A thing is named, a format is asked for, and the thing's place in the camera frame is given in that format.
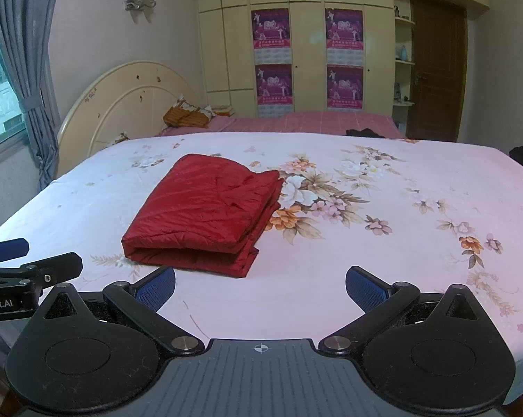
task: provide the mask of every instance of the floral bedsheet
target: floral bedsheet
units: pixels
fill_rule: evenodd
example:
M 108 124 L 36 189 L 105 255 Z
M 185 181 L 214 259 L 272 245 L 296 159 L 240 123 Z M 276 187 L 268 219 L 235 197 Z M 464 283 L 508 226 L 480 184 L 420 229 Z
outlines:
M 302 133 L 129 140 L 53 182 L 0 228 L 0 240 L 25 237 L 25 261 L 78 253 L 84 270 L 72 282 L 81 291 L 135 282 L 154 268 L 125 259 L 121 237 L 187 153 L 285 178 L 248 277 L 176 272 L 159 313 L 204 342 L 317 344 L 362 314 L 344 287 L 359 265 L 426 292 L 467 284 L 523 361 L 523 168 L 490 148 Z

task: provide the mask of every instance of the curtain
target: curtain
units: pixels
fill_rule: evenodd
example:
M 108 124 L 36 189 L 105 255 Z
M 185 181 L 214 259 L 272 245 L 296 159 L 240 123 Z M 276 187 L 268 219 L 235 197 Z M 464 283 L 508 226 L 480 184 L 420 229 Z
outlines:
M 54 115 L 41 89 L 55 1 L 0 0 L 0 59 L 24 114 L 41 189 L 53 180 L 58 163 Z

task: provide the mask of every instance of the silver bolt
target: silver bolt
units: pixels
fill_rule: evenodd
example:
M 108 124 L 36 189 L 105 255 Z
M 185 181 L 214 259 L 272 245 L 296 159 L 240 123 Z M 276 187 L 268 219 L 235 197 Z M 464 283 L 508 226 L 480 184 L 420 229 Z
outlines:
M 171 344 L 173 347 L 175 347 L 177 350 L 180 351 L 190 351 L 193 350 L 195 347 L 199 345 L 199 341 L 196 337 L 176 337 Z
M 351 342 L 346 337 L 334 335 L 332 337 L 327 337 L 323 344 L 330 350 L 341 351 L 346 350 L 351 345 Z

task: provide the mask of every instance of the red garment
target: red garment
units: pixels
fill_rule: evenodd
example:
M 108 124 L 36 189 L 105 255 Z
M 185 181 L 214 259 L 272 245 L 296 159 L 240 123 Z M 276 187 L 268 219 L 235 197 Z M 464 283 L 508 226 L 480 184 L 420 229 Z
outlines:
M 279 208 L 278 171 L 190 154 L 159 182 L 122 238 L 136 262 L 245 277 Z

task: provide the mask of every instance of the headboard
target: headboard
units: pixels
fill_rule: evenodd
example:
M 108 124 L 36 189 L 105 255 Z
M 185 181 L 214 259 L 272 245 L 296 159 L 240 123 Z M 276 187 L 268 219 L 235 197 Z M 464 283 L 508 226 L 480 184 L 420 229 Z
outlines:
M 100 76 L 74 103 L 60 128 L 57 177 L 111 145 L 121 133 L 130 139 L 156 135 L 181 94 L 197 104 L 184 79 L 159 63 L 136 61 Z

